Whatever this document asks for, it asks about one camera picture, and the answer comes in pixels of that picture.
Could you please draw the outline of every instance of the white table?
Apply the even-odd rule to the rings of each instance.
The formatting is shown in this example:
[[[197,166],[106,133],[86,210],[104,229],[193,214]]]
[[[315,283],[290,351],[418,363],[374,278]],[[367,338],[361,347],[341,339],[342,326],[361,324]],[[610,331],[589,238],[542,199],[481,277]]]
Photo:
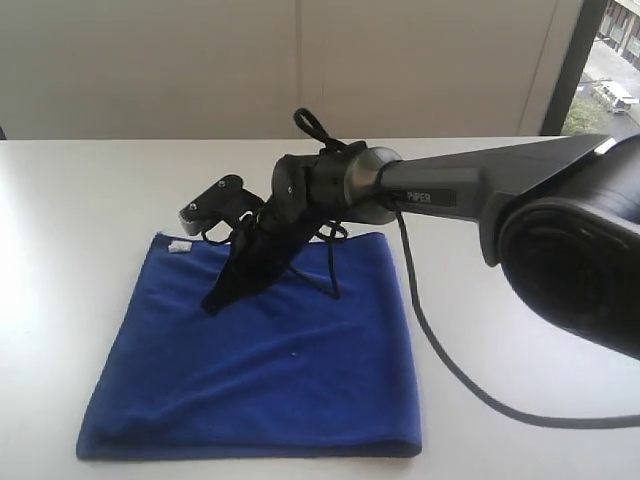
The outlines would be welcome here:
[[[404,158],[532,139],[385,140]],[[0,144],[0,478],[636,479],[640,429],[548,430],[480,403],[442,366],[407,302],[423,408],[411,460],[81,463],[76,436],[148,244],[177,210],[238,173],[266,196],[284,153],[312,141]],[[407,215],[423,306],[453,358],[490,393],[546,415],[640,411],[640,362],[531,313],[483,263],[474,224]],[[350,226],[352,233],[370,230]],[[408,289],[395,224],[383,227]]]

